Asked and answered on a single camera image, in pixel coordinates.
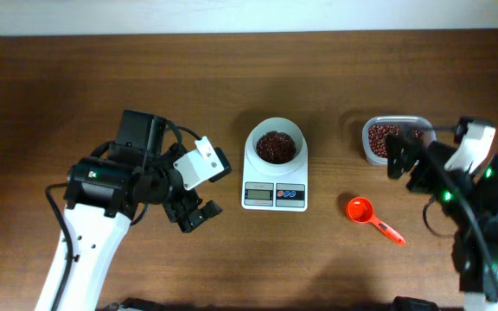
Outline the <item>red plastic measuring scoop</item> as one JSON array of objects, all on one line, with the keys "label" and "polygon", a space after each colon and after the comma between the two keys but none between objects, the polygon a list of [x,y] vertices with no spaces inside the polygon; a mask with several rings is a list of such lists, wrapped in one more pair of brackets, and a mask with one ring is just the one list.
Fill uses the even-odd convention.
[{"label": "red plastic measuring scoop", "polygon": [[406,245],[405,238],[401,234],[375,215],[374,205],[369,199],[354,197],[346,205],[346,214],[355,223],[374,225],[395,244]]}]

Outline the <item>white round bowl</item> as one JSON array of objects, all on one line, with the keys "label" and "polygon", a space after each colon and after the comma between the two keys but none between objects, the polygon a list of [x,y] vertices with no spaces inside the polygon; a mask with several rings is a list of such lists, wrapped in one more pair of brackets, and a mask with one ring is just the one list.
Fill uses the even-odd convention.
[{"label": "white round bowl", "polygon": [[[285,164],[271,164],[263,161],[256,152],[257,141],[269,131],[284,132],[291,136],[295,141],[297,152],[296,156],[290,162]],[[259,123],[251,132],[247,139],[246,157],[254,164],[264,165],[265,167],[297,167],[308,161],[308,149],[302,131],[292,121],[283,117],[271,117]]]}]

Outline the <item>clear plastic bean container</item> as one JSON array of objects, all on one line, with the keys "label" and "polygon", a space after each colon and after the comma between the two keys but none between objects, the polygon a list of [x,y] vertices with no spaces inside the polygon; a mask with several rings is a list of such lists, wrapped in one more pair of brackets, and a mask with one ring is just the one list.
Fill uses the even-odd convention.
[{"label": "clear plastic bean container", "polygon": [[362,129],[362,146],[367,162],[374,166],[386,166],[386,143],[388,134],[397,134],[404,127],[413,128],[425,145],[437,140],[432,125],[423,117],[417,116],[380,116],[368,120]]}]

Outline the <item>white digital kitchen scale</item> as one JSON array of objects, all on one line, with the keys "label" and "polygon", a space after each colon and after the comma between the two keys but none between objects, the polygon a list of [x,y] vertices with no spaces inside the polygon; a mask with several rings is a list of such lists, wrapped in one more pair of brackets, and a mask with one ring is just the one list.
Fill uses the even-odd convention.
[{"label": "white digital kitchen scale", "polygon": [[246,140],[241,205],[248,210],[305,212],[309,206],[309,164],[306,140],[300,130],[278,130],[289,135],[296,154],[290,162],[272,164],[258,156],[258,140],[267,130],[253,130]]}]

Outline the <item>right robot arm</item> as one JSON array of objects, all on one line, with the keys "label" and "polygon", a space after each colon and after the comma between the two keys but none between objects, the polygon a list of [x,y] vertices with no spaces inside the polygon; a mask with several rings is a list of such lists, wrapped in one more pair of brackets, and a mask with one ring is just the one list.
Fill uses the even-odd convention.
[{"label": "right robot arm", "polygon": [[408,173],[407,189],[430,195],[456,223],[451,257],[468,307],[498,310],[498,154],[486,168],[449,169],[455,148],[393,134],[386,152],[388,177]]}]

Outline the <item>red beans in bowl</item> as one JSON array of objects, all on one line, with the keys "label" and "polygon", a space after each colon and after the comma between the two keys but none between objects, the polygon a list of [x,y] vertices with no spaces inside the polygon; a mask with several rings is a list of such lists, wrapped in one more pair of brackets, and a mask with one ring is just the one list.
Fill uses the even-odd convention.
[{"label": "red beans in bowl", "polygon": [[285,164],[294,159],[297,152],[295,141],[284,132],[269,131],[256,145],[257,155],[271,164]]}]

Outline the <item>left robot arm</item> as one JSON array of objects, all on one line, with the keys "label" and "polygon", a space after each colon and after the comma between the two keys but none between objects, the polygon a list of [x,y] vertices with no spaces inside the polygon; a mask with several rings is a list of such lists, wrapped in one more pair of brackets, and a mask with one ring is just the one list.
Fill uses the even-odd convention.
[{"label": "left robot arm", "polygon": [[205,136],[187,150],[184,131],[167,118],[124,111],[116,139],[70,168],[64,208],[46,188],[61,234],[36,309],[94,310],[121,241],[149,206],[162,206],[183,233],[221,213],[195,189],[230,174],[231,164]]}]

